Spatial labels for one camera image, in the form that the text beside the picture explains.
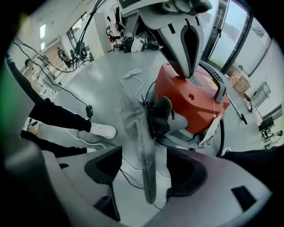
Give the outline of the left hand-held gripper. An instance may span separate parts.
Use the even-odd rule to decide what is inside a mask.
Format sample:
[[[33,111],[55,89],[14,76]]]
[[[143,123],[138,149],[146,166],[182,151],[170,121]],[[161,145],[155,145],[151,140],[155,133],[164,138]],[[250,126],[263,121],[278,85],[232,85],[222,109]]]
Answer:
[[[136,13],[133,37],[160,37],[174,70],[184,78],[193,76],[204,46],[197,15],[212,9],[209,0],[121,0],[119,6],[124,16]]]

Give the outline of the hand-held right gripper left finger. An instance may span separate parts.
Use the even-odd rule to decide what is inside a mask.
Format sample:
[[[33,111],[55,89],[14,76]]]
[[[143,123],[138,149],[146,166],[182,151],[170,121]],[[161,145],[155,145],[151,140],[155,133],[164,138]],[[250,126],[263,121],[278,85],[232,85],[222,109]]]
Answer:
[[[8,224],[118,224],[113,181],[122,147],[57,158],[31,141],[4,143]]]

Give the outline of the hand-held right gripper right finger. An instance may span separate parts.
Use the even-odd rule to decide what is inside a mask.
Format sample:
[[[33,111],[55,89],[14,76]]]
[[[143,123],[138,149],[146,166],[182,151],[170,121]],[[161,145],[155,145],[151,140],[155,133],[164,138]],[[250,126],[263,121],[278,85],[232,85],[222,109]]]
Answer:
[[[239,165],[167,148],[171,187],[153,227],[243,227],[265,206],[270,190]]]

